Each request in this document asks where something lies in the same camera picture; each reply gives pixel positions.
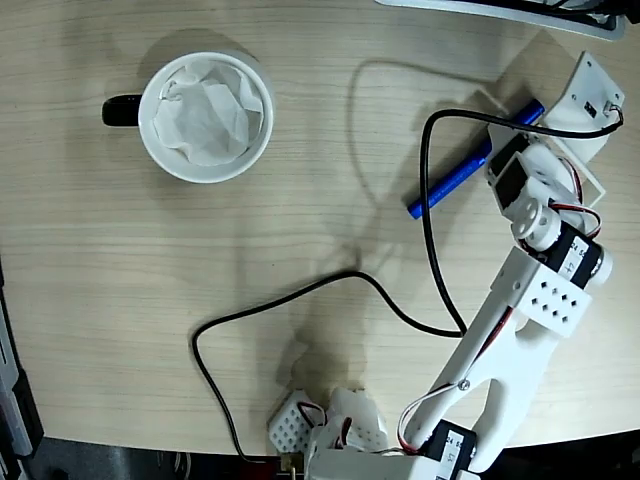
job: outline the hole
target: hole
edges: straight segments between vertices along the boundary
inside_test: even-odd
[[[598,111],[589,102],[584,104],[584,109],[589,114],[589,116],[591,118],[596,118],[596,115],[598,114]]]

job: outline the wooden surface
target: wooden surface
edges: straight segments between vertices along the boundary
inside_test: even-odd
[[[49,436],[231,452],[188,349],[205,319],[360,265],[407,312],[452,327],[403,198],[419,134],[446,106],[549,105],[582,49],[627,93],[626,127],[594,161],[612,279],[564,342],[514,445],[640,428],[640,28],[619,43],[371,0],[9,0],[0,17],[0,254],[12,325]],[[236,48],[272,77],[272,141],[247,173],[190,185],[161,171],[135,129],[100,121],[176,56]],[[432,171],[480,126],[443,122]],[[468,320],[512,245],[477,175],[434,212],[442,269]],[[455,340],[420,334],[347,281],[202,341],[241,442],[264,453],[286,393],[322,401],[364,386],[395,426]],[[475,392],[451,414],[472,425]]]

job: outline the blue marker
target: blue marker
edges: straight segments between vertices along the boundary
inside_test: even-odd
[[[535,123],[544,113],[544,106],[538,100],[531,102],[524,107],[511,120],[514,122],[531,125]],[[482,167],[487,157],[491,153],[491,138],[487,137],[480,143],[478,148],[466,159],[460,162],[453,170],[439,180],[433,187],[429,188],[429,208],[433,208],[440,200],[453,192],[467,178],[473,175]],[[414,219],[422,216],[422,204],[418,198],[407,208]]]

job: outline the white robotic arm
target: white robotic arm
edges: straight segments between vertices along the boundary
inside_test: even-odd
[[[606,72],[584,54],[544,123],[599,131],[622,120],[623,101]],[[584,316],[591,303],[585,289],[609,277],[613,262],[595,242],[601,219],[591,209],[604,189],[586,168],[606,137],[554,139],[568,157],[562,158],[535,136],[493,126],[489,133],[493,156],[486,178],[520,248],[509,253],[429,392],[403,412],[397,436],[407,455],[381,455],[388,446],[386,428],[362,392],[334,391],[329,415],[312,428],[304,423],[303,410],[321,407],[311,405],[303,392],[292,394],[271,422],[270,438],[280,451],[296,451],[296,441],[303,444],[305,478],[477,479],[508,445],[555,348]],[[521,329],[519,320],[527,321]],[[443,420],[453,404],[486,381],[485,409],[471,430]]]

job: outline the white mug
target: white mug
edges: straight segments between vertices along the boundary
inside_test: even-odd
[[[178,150],[160,143],[153,119],[161,100],[164,84],[179,69],[196,60],[215,60],[228,63],[244,72],[254,83],[263,103],[262,128],[251,146],[235,160],[215,166],[190,163]],[[217,183],[229,180],[253,165],[264,152],[275,116],[275,98],[271,82],[260,64],[242,52],[197,52],[176,58],[151,78],[142,95],[120,95],[110,98],[102,106],[102,121],[111,127],[138,127],[142,143],[153,160],[171,175],[193,183]]]

